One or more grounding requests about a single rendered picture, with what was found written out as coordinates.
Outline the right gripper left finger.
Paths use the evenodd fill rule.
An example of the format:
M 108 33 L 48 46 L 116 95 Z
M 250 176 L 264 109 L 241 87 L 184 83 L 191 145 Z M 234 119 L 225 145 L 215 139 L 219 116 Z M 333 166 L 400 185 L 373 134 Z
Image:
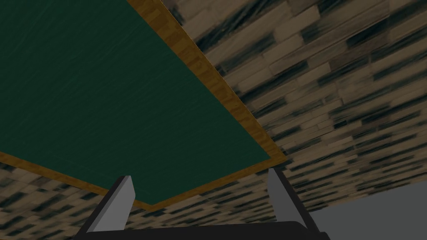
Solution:
M 85 223 L 85 232 L 124 230 L 135 197 L 131 176 L 120 176 Z

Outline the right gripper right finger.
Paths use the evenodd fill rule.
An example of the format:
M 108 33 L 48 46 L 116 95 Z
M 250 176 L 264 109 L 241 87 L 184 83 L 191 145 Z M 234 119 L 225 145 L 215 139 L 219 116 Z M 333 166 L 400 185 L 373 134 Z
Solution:
M 278 168 L 269 168 L 267 192 L 278 222 L 295 221 L 313 233 L 320 233 L 298 194 Z

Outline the green door leaf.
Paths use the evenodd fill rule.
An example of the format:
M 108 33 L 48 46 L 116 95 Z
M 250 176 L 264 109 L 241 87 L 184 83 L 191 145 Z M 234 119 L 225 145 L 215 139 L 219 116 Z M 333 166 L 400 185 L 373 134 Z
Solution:
M 269 159 L 126 0 L 0 0 L 0 152 L 150 205 Z

